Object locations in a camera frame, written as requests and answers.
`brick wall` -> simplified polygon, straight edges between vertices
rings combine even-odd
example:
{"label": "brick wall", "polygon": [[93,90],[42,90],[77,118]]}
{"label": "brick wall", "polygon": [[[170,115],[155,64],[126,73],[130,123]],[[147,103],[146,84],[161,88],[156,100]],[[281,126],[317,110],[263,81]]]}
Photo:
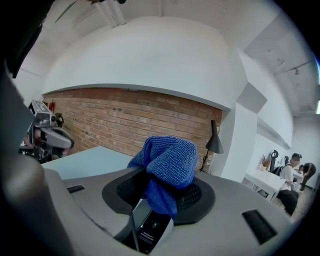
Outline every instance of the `brick wall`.
{"label": "brick wall", "polygon": [[[222,111],[193,100],[150,91],[82,88],[44,96],[62,113],[64,128],[74,141],[73,153],[96,146],[134,156],[149,136],[171,135],[191,140],[202,165],[211,136],[210,121],[219,129]],[[212,152],[205,170],[208,170]]]}

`lamp shade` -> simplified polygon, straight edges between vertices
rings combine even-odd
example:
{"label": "lamp shade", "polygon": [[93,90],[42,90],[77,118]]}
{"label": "lamp shade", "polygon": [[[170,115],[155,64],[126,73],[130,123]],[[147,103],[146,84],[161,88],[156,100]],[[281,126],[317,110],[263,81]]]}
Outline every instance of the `lamp shade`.
{"label": "lamp shade", "polygon": [[211,120],[211,129],[212,129],[212,135],[208,143],[205,145],[205,147],[207,150],[211,152],[214,152],[217,154],[223,154],[224,149],[222,148],[222,145],[218,136],[217,124],[215,120]]}

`white ceiling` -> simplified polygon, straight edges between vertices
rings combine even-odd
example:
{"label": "white ceiling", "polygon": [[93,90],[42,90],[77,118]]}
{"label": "white ceiling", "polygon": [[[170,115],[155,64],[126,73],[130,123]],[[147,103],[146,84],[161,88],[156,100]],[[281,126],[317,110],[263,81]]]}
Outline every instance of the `white ceiling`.
{"label": "white ceiling", "polygon": [[[115,14],[113,0],[101,3],[102,8],[106,2]],[[145,16],[172,16],[197,21],[221,30],[227,9],[226,2],[227,0],[127,0],[125,4],[118,6],[126,21]],[[56,22],[72,3],[74,4]],[[115,22],[118,21],[116,15],[113,19]],[[109,25],[96,6],[86,0],[56,0],[43,23],[35,47],[55,59],[78,39]]]}
{"label": "white ceiling", "polygon": [[316,59],[283,12],[244,51],[274,75],[295,117],[315,113],[320,97]]}
{"label": "white ceiling", "polygon": [[[126,22],[143,16],[171,16],[200,22],[221,32],[228,5],[232,1],[234,0],[127,0],[125,4],[118,6]],[[104,8],[106,3],[109,4],[112,19],[118,25],[120,21],[112,2],[113,0],[106,0],[101,6]],[[74,4],[57,21],[72,3]],[[45,53],[53,62],[72,43],[102,27],[111,29],[111,22],[107,22],[106,17],[90,2],[56,0],[43,23],[34,48]],[[275,75],[295,116],[315,109],[316,101],[319,100],[315,60],[307,44],[285,15],[280,14],[271,22],[245,52]],[[298,68],[298,75],[295,75],[295,70],[286,72],[310,60],[312,62]]]}

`light blue table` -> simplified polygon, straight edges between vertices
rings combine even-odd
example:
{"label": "light blue table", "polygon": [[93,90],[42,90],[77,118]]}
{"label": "light blue table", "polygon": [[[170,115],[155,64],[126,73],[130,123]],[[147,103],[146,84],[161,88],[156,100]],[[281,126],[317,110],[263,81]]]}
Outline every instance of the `light blue table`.
{"label": "light blue table", "polygon": [[63,180],[107,174],[127,168],[133,157],[97,146],[42,164],[59,173]]}

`blue towel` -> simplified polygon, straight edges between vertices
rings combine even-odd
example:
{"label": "blue towel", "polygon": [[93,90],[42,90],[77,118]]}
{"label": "blue towel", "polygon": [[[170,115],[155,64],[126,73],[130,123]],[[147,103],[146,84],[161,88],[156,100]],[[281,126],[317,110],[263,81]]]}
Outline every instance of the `blue towel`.
{"label": "blue towel", "polygon": [[[128,168],[144,166],[148,174],[177,189],[184,189],[194,179],[197,160],[197,147],[191,141],[173,136],[153,136],[145,141]],[[155,212],[173,218],[177,214],[176,200],[157,178],[150,180],[144,196]]]}

